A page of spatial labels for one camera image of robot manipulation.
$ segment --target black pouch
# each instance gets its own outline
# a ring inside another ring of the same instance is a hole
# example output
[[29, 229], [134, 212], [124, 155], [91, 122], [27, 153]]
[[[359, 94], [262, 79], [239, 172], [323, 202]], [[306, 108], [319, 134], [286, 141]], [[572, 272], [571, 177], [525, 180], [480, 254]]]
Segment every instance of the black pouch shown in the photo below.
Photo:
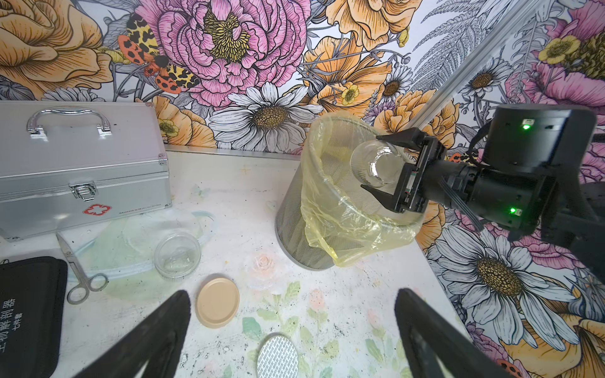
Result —
[[48, 378], [59, 360], [67, 263], [0, 265], [0, 378]]

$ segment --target table surface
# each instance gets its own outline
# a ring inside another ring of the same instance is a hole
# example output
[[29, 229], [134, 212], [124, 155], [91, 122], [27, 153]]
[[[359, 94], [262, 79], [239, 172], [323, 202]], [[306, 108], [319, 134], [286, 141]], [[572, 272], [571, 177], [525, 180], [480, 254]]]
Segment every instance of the table surface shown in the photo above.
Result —
[[[403, 287], [466, 333], [416, 243], [323, 272], [286, 257], [274, 221], [298, 161], [182, 152], [168, 158], [172, 209], [62, 233], [88, 276], [104, 272], [110, 283], [83, 304], [65, 302], [53, 378], [89, 365], [176, 290], [194, 303], [216, 274], [238, 286], [239, 310], [223, 328], [210, 329], [192, 309], [176, 377], [254, 377], [256, 353], [272, 333], [291, 337], [299, 377], [411, 377], [393, 312]], [[157, 238], [174, 229], [200, 237], [201, 261], [184, 281], [168, 282], [150, 258]], [[35, 256], [63, 258], [53, 234], [16, 243], [0, 238], [0, 259]], [[70, 271], [67, 289], [75, 285]]]

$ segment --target clear plastic cup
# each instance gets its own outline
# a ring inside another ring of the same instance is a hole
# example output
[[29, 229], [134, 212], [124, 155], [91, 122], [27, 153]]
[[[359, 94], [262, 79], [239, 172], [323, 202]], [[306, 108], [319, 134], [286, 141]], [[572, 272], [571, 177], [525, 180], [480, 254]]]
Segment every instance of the clear plastic cup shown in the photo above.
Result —
[[154, 265], [166, 279], [176, 281], [193, 272], [200, 263], [201, 247], [197, 239], [184, 232], [173, 233], [158, 244]]

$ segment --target plastic sheet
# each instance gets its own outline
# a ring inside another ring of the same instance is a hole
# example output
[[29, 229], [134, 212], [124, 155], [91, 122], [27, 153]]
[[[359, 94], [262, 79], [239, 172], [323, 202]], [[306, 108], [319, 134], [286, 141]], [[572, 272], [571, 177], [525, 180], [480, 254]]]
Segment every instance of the plastic sheet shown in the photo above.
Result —
[[412, 243], [422, 226], [423, 214], [386, 210], [353, 176], [353, 150], [376, 135], [348, 112], [329, 113], [313, 123], [302, 153], [305, 235], [310, 246], [325, 250], [338, 266]]

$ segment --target round lid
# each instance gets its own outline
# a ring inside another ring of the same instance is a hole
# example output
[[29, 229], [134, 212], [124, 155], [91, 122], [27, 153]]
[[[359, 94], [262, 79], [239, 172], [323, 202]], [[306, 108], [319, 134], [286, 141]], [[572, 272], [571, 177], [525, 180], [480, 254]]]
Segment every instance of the round lid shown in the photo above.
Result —
[[233, 319], [239, 306], [240, 292], [233, 281], [215, 278], [197, 296], [197, 317], [208, 328], [220, 328]]
[[269, 338], [257, 359], [258, 378], [296, 378], [298, 354], [290, 339], [277, 335]]

